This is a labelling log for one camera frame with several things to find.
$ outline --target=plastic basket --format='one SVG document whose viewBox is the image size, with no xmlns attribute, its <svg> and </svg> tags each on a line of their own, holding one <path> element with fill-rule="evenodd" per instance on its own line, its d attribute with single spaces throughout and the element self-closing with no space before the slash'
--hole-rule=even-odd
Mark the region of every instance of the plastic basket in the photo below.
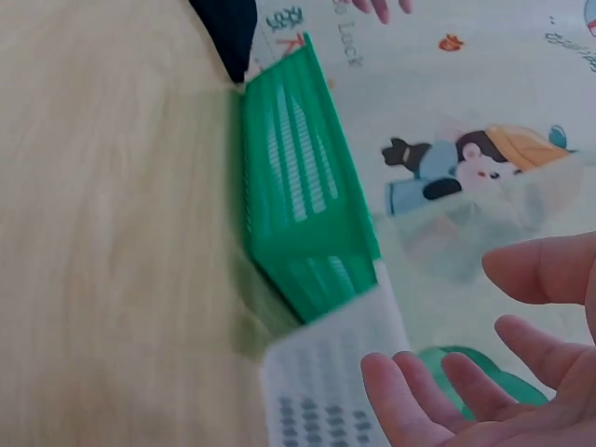
<svg viewBox="0 0 596 447">
<path fill-rule="evenodd" d="M 306 322 L 374 287 L 380 257 L 310 39 L 243 100 L 249 251 Z"/>
</svg>

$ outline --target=palm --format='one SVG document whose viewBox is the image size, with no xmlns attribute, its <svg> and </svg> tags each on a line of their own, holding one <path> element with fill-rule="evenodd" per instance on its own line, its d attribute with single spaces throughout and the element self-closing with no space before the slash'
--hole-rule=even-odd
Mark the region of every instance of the palm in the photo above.
<svg viewBox="0 0 596 447">
<path fill-rule="evenodd" d="M 594 334 L 595 258 L 596 234 L 590 234 L 506 249 L 489 256 L 485 269 L 497 285 L 520 301 L 585 304 Z M 571 262 L 561 267 L 561 260 Z M 557 275 L 553 275 L 555 264 Z M 416 356 L 401 353 L 388 359 L 372 354 L 362 362 L 365 385 L 394 447 L 550 447 L 593 443 L 596 348 L 560 342 L 515 317 L 501 318 L 495 328 L 536 378 L 557 390 L 555 399 L 538 408 L 521 405 L 466 356 L 450 354 L 443 360 L 443 370 L 476 417 L 478 422 L 473 423 L 440 392 Z"/>
</svg>

